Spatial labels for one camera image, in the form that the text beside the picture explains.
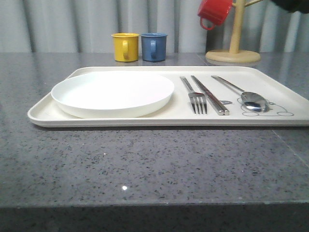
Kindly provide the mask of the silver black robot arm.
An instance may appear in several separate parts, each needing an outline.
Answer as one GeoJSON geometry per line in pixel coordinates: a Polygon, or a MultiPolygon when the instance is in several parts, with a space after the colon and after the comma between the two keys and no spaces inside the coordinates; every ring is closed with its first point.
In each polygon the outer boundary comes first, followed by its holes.
{"type": "Polygon", "coordinates": [[[271,0],[277,6],[288,11],[289,13],[294,13],[299,11],[303,14],[309,13],[309,0],[271,0]]]}

